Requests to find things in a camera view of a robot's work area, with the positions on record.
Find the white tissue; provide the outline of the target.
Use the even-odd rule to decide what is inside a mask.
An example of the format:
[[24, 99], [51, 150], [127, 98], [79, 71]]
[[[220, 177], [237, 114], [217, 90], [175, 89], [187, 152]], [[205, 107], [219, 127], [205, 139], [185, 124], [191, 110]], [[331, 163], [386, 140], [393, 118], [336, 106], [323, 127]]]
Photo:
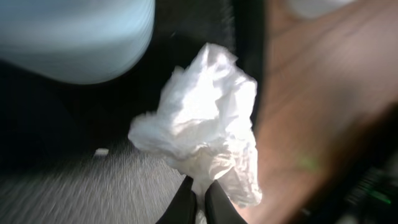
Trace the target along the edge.
[[262, 200], [251, 122], [256, 92], [232, 53], [205, 44], [187, 68], [175, 68], [158, 109], [131, 122], [128, 138], [138, 150], [193, 179], [195, 223], [207, 223], [205, 193], [215, 180], [236, 211]]

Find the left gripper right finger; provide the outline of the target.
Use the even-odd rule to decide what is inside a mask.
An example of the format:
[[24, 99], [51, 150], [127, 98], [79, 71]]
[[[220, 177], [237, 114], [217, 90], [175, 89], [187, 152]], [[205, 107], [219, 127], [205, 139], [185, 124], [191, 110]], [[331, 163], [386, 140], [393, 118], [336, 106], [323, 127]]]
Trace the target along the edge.
[[207, 224], [247, 224], [217, 180], [205, 193], [205, 215]]

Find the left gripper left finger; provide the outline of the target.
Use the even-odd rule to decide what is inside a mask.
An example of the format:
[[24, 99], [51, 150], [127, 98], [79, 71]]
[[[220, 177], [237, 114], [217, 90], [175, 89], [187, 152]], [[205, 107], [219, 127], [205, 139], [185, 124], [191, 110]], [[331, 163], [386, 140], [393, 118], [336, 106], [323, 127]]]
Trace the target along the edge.
[[192, 191], [193, 179], [186, 176], [170, 205], [156, 224], [194, 224], [197, 215], [197, 196]]

